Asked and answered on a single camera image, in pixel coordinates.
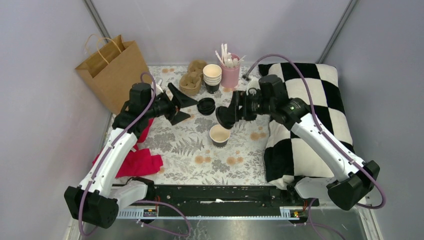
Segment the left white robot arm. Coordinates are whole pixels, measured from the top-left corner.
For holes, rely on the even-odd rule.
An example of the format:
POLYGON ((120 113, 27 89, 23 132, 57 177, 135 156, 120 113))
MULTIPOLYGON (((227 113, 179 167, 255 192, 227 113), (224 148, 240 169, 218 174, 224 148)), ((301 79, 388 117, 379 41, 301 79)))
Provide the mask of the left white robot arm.
POLYGON ((154 182, 136 177, 128 184, 113 190, 116 175, 128 153, 133 149, 149 120, 164 116, 172 125, 190 117, 183 108, 195 106, 198 101, 185 95, 172 83, 172 93, 156 94, 156 84, 135 83, 129 90, 129 99, 116 116, 110 137, 89 173, 77 187, 69 186, 64 199, 71 216, 83 223, 107 229, 116 220, 119 211, 139 201, 148 206, 155 200, 154 182))

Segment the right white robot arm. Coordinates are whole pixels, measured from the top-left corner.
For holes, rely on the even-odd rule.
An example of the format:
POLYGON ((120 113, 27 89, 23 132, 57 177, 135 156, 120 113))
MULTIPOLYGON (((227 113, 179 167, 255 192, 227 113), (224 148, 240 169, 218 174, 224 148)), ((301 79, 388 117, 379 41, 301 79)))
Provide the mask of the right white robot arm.
POLYGON ((311 104, 300 98, 288 98, 279 77, 267 75, 258 84, 258 88, 232 93, 230 125, 269 115, 300 137, 333 173, 328 178, 300 179, 287 191, 287 201, 293 206, 301 205, 306 199, 332 201, 345 211, 359 206, 360 200, 377 186, 380 166, 375 161, 363 161, 338 141, 319 121, 311 104))

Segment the stack of black lids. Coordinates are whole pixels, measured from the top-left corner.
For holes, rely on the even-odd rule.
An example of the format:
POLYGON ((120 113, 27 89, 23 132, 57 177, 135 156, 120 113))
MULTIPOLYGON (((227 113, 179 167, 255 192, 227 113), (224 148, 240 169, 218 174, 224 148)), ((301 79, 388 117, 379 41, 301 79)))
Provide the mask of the stack of black lids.
POLYGON ((216 109, 215 100, 211 97, 205 97, 198 101, 197 109, 204 116, 211 115, 216 109))

